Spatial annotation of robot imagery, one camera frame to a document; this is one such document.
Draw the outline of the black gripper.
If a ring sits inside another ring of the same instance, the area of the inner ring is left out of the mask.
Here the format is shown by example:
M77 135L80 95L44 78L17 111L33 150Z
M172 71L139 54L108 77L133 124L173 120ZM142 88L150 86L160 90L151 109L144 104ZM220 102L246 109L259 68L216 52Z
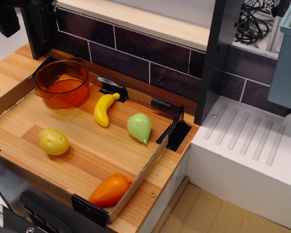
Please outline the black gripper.
M34 35L41 44L57 31L57 0L14 0L13 5L0 0L0 32L7 38L20 30L15 7L21 9L28 38Z

